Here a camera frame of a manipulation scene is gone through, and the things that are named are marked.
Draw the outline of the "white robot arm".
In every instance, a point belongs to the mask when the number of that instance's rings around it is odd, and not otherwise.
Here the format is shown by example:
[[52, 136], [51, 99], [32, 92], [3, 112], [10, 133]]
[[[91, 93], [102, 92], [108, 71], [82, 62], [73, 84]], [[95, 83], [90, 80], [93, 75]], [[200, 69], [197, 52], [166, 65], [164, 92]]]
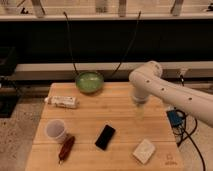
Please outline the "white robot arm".
[[129, 74], [134, 87], [133, 99], [144, 102], [152, 94], [213, 127], [213, 95], [165, 81], [162, 72], [162, 66], [156, 61], [133, 70]]

